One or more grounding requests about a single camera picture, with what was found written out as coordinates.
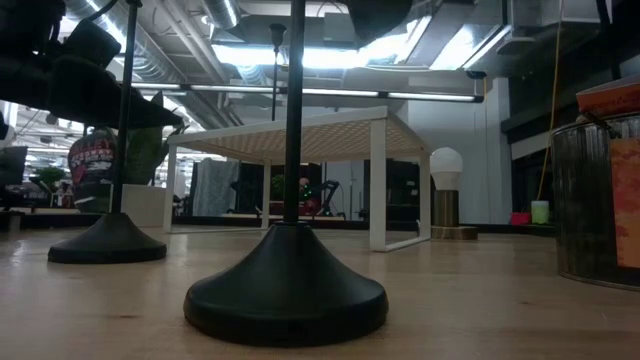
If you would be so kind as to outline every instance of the white metal frame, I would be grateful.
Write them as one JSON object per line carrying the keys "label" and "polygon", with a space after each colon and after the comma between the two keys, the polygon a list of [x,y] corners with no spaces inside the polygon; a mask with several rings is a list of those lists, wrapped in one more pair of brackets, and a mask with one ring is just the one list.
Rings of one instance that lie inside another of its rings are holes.
{"label": "white metal frame", "polygon": [[[423,140],[404,123],[398,119],[393,113],[389,112],[387,107],[376,107],[364,110],[356,110],[350,112],[341,112],[331,115],[316,116],[307,118],[303,121],[303,129],[305,127],[341,124],[350,121],[369,120],[370,133],[370,153],[369,154],[350,154],[346,157],[332,156],[331,158],[322,159],[303,159],[304,161],[342,161],[342,160],[361,160],[371,159],[371,183],[370,183],[370,210],[369,210],[369,247],[372,251],[389,252],[411,246],[431,238],[431,172],[429,169],[430,151]],[[412,143],[419,144],[415,151],[405,152],[387,152],[387,127],[389,122],[401,129],[407,135]],[[189,232],[227,232],[227,231],[252,231],[266,230],[269,227],[269,198],[271,184],[271,166],[278,164],[275,159],[257,156],[256,154],[248,154],[235,151],[233,149],[215,146],[206,143],[208,139],[215,139],[234,135],[247,135],[259,132],[279,131],[285,129],[286,122],[276,121],[263,124],[225,128],[219,130],[210,130],[200,133],[185,134],[169,139],[169,166],[167,171],[167,192],[165,197],[164,222],[163,228],[165,232],[176,233],[171,231],[171,218],[173,212],[173,188],[176,176],[176,153],[178,146],[187,147],[194,150],[200,150],[215,153],[222,156],[236,158],[243,161],[251,161],[264,165],[264,183],[263,183],[263,199],[262,199],[262,226],[260,228],[244,228],[244,229],[216,229],[216,230],[200,230]],[[386,159],[391,157],[408,157],[416,156],[420,159],[420,232],[418,237],[408,239],[401,242],[387,244],[386,241]]]}

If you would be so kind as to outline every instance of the white lamp shade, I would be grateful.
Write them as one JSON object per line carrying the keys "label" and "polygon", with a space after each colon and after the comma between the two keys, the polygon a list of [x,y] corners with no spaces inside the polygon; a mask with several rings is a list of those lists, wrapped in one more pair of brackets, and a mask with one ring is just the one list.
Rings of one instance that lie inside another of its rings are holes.
{"label": "white lamp shade", "polygon": [[463,161],[451,148],[441,148],[431,154],[431,176],[437,190],[458,190]]}

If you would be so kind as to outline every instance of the wooden table surface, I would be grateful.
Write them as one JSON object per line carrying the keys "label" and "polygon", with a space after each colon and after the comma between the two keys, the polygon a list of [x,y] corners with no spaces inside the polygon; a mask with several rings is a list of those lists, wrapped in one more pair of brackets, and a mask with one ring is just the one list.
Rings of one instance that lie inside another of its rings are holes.
{"label": "wooden table surface", "polygon": [[0,238],[0,359],[640,359],[640,293],[557,276],[553,239],[481,234],[381,254],[367,232],[319,230],[386,287],[387,324],[343,344],[271,349],[209,338],[182,312],[187,288],[241,259],[261,232],[150,231],[168,243],[165,260],[47,263],[49,246],[79,231]]}

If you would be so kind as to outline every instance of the yellow cord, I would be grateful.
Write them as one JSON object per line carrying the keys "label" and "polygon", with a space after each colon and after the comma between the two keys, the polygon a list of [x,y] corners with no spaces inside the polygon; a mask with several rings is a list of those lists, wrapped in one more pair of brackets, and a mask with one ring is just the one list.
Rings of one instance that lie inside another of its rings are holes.
{"label": "yellow cord", "polygon": [[544,153],[544,164],[542,165],[542,175],[540,175],[540,186],[538,187],[538,197],[542,196],[542,185],[544,184],[544,174],[547,171],[547,163],[549,162],[549,149],[551,148],[551,132],[556,119],[556,93],[558,90],[558,63],[560,61],[560,32],[562,30],[562,17],[564,16],[564,0],[560,0],[560,21],[558,21],[558,30],[556,33],[556,63],[553,74],[553,94],[551,95],[551,121],[549,123],[549,137],[547,139],[547,150]]}

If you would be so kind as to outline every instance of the black lamp base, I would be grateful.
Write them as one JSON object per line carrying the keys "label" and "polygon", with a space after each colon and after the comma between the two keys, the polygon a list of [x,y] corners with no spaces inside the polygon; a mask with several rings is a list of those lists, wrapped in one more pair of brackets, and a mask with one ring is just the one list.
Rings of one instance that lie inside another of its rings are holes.
{"label": "black lamp base", "polygon": [[384,288],[343,265],[308,225],[277,223],[240,263],[192,285],[184,313],[222,340],[293,347],[364,336],[388,306]]}
{"label": "black lamp base", "polygon": [[127,214],[106,214],[78,237],[49,249],[49,261],[65,264],[116,264],[152,261],[167,246],[138,229]]}

